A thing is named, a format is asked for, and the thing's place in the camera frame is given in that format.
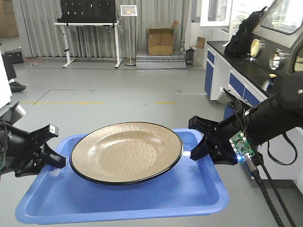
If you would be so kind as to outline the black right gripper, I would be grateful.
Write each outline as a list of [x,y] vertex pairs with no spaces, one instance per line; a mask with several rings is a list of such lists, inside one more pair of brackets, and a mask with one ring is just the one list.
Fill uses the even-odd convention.
[[239,120],[227,118],[216,122],[195,115],[189,119],[188,128],[206,135],[191,150],[190,159],[197,161],[210,155],[214,164],[235,165],[238,163],[229,139],[239,131],[244,131],[244,126],[239,123]]

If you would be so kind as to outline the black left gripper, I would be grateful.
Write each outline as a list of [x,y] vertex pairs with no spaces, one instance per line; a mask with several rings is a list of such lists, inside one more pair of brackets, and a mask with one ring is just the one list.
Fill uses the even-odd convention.
[[6,157],[0,174],[14,172],[16,177],[37,175],[45,164],[64,168],[66,158],[45,144],[58,136],[59,128],[52,124],[27,132],[1,120],[0,149],[6,151]]

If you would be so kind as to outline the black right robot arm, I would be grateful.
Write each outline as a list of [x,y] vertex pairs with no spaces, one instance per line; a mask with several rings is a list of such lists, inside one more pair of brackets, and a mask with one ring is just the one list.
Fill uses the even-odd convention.
[[204,134],[190,158],[197,161],[210,156],[214,164],[235,165],[249,156],[255,165],[261,165],[263,158],[255,146],[303,124],[303,98],[288,91],[302,85],[298,76],[295,73],[281,90],[256,106],[224,90],[231,99],[231,116],[220,122],[196,115],[189,119],[188,127]]

